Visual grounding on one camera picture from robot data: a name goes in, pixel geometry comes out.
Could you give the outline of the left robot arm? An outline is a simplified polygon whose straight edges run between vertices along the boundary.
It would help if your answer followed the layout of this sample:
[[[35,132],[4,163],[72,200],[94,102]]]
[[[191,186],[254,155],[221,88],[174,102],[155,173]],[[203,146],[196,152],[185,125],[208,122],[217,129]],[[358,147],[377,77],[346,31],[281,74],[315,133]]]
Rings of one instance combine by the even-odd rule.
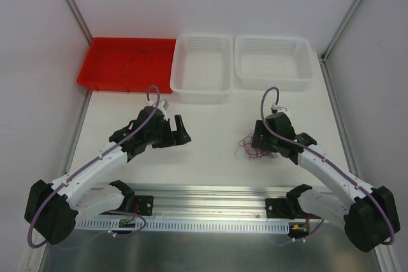
[[[116,180],[101,190],[91,189],[112,171],[144,153],[147,147],[168,148],[185,145],[191,137],[182,116],[175,115],[171,129],[164,108],[144,107],[137,118],[115,131],[102,149],[76,171],[70,171],[50,183],[38,180],[29,191],[24,213],[29,223],[27,242],[31,248],[57,245],[74,228],[101,213],[117,211],[135,214],[140,204],[133,189]]]

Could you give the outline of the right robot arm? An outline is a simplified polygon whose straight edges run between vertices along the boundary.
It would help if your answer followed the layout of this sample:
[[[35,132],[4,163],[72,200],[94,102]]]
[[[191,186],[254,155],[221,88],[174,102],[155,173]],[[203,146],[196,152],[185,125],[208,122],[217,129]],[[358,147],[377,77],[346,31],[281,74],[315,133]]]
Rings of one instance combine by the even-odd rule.
[[[320,217],[343,229],[349,241],[362,252],[394,242],[400,221],[393,193],[342,171],[314,138],[305,132],[295,133],[285,113],[276,112],[257,120],[251,147],[289,159],[334,194],[325,196],[310,185],[301,184],[287,192],[281,204],[273,208],[276,215],[294,219],[309,213]]]

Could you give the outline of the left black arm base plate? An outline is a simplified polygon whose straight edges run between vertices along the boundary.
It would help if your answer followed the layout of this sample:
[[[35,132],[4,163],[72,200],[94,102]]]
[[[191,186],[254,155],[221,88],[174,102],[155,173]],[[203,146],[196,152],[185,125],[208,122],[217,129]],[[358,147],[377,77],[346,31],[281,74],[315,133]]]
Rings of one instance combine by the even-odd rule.
[[[135,195],[131,202],[131,211],[141,216],[152,216],[154,196]]]

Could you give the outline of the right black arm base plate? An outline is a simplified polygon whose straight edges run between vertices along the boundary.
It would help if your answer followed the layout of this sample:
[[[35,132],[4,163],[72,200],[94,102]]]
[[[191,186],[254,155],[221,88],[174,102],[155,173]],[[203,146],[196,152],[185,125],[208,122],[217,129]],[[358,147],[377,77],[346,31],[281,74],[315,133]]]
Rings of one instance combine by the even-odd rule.
[[[284,198],[266,198],[265,211],[267,218],[290,219],[292,217],[288,203]]]

